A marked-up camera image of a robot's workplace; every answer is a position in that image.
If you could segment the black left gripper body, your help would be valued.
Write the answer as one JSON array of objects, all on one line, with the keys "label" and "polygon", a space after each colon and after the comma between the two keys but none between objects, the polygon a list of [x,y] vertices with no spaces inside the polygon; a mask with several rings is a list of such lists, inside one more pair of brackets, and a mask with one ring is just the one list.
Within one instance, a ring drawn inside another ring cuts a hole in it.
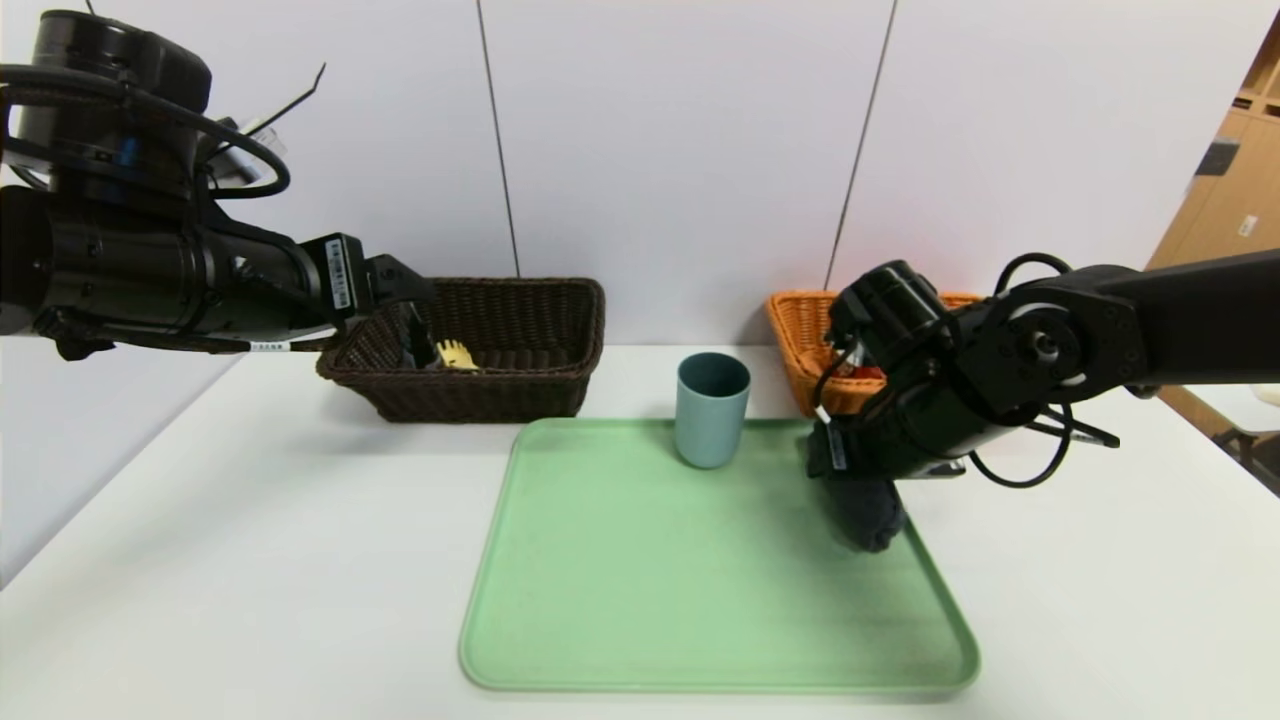
[{"label": "black left gripper body", "polygon": [[293,341],[346,331],[369,314],[364,246],[330,233],[306,242],[229,222],[229,337]]}]

